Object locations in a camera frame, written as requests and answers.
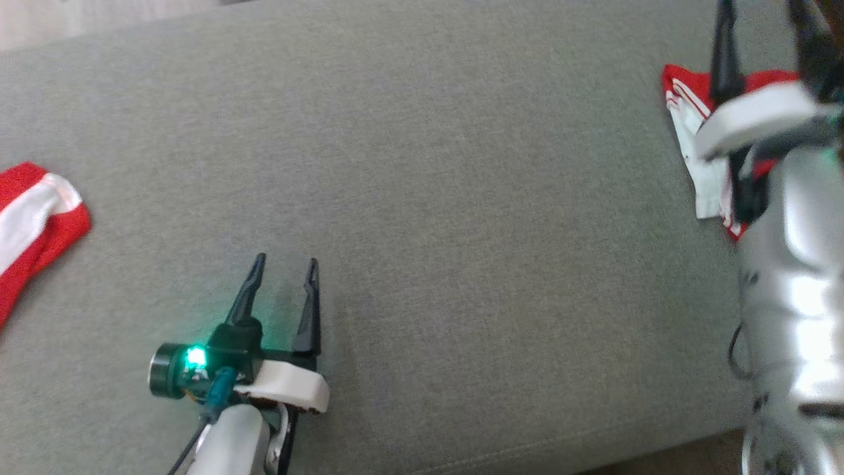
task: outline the wooden floor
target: wooden floor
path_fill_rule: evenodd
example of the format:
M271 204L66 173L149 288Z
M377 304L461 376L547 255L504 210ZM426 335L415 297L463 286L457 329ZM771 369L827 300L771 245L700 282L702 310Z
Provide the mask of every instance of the wooden floor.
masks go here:
M0 0L0 51L221 8L239 0ZM584 475L739 475L741 433L713 437Z

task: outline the folded cloth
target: folded cloth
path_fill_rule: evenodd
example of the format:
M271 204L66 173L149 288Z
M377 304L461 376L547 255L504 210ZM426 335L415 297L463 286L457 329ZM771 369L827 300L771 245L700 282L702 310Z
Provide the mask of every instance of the folded cloth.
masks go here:
M745 78L745 88L751 92L772 83L797 79L797 73L789 71L760 71ZM697 218L720 216L730 236L738 241L744 227L733 219L733 191L728 179L727 158L704 161L695 151L695 134L715 107L709 96L709 74L692 73L674 64L666 65L663 70L663 90L677 133L680 153L695 186ZM765 174L767 170L770 170L770 164L760 164L755 173Z
M26 282L90 227L68 180L29 162L0 173L0 325Z

